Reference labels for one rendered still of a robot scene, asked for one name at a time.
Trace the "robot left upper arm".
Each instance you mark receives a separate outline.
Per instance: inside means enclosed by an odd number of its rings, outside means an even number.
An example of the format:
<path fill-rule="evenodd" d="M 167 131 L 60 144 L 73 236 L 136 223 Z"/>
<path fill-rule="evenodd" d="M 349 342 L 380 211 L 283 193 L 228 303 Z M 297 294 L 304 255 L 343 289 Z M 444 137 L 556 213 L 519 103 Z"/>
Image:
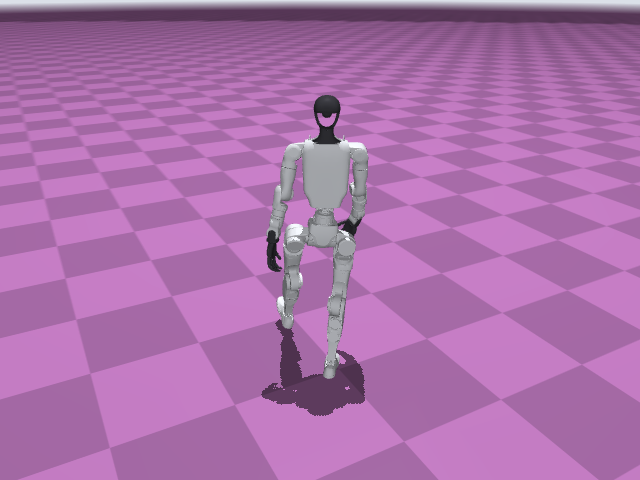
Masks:
<path fill-rule="evenodd" d="M 281 201 L 289 201 L 293 198 L 292 189 L 296 176 L 296 160 L 302 157 L 304 142 L 293 143 L 286 147 L 280 172 Z"/>

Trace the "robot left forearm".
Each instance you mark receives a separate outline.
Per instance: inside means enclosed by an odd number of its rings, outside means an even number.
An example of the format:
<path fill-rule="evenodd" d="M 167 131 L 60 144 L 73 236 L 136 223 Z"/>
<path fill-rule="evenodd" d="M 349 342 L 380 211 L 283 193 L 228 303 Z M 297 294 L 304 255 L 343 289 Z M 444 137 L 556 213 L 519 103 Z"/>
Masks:
<path fill-rule="evenodd" d="M 285 213 L 287 211 L 288 205 L 285 204 L 284 202 L 281 201 L 281 187 L 280 186 L 276 186 L 275 190 L 274 190 L 274 199 L 273 199 L 273 205 L 272 205 L 272 214 L 270 217 L 270 222 L 269 222 L 269 228 L 266 232 L 266 236 L 268 238 L 268 232 L 270 230 L 275 231 L 276 233 L 276 238 L 279 238 L 281 236 L 281 228 L 283 226 L 283 222 L 284 222 L 284 218 L 285 218 Z"/>

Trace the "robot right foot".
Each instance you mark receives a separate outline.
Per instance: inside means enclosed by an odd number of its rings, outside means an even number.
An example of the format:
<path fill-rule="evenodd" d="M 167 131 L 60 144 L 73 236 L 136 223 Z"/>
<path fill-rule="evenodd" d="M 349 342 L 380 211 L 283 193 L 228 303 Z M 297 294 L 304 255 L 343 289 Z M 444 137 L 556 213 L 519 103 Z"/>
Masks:
<path fill-rule="evenodd" d="M 329 365 L 327 365 L 327 357 L 328 354 L 326 356 L 325 362 L 324 362 L 324 371 L 323 371 L 323 376 L 327 379 L 331 379 L 335 377 L 336 374 L 336 369 L 339 366 L 339 361 L 340 361 L 340 356 L 338 353 L 336 353 L 336 358 L 335 358 L 335 365 L 332 366 L 332 361 L 329 362 Z"/>

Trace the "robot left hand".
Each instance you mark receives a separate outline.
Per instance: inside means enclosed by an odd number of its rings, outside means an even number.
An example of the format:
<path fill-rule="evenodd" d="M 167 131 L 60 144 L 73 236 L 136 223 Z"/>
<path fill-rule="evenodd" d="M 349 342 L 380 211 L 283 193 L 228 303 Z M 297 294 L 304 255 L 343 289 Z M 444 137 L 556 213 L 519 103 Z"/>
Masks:
<path fill-rule="evenodd" d="M 279 269 L 282 269 L 282 267 L 279 267 L 278 264 L 276 263 L 276 258 L 275 256 L 281 260 L 280 255 L 277 252 L 277 246 L 276 243 L 279 242 L 279 238 L 276 238 L 276 233 L 273 230 L 270 230 L 268 232 L 268 238 L 266 239 L 266 241 L 268 242 L 268 247 L 267 247 L 267 265 L 268 268 L 270 268 L 272 271 L 275 272 L 280 272 Z M 278 268 L 278 269 L 277 269 Z"/>

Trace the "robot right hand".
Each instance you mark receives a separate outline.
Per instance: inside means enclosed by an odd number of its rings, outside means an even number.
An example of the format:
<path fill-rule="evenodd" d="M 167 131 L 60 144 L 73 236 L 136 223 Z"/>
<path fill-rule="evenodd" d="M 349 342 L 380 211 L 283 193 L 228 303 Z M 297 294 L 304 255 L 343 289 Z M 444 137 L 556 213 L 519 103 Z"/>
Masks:
<path fill-rule="evenodd" d="M 351 214 L 350 214 L 350 215 L 351 215 Z M 343 231 L 345 230 L 346 232 L 349 232 L 350 234 L 352 234 L 352 235 L 354 236 L 354 235 L 356 234 L 356 231 L 357 231 L 357 226 L 360 224 L 361 220 L 362 220 L 362 219 L 359 219 L 359 220 L 355 223 L 355 225 L 353 225 L 353 223 L 349 220 L 349 217 L 348 217 L 348 219 L 347 219 L 347 220 L 345 220 L 345 221 L 342 221 L 342 222 L 338 223 L 338 227 L 339 227 L 340 225 L 343 225 L 343 224 L 344 224 L 344 227 L 343 227 L 341 230 L 343 230 Z"/>

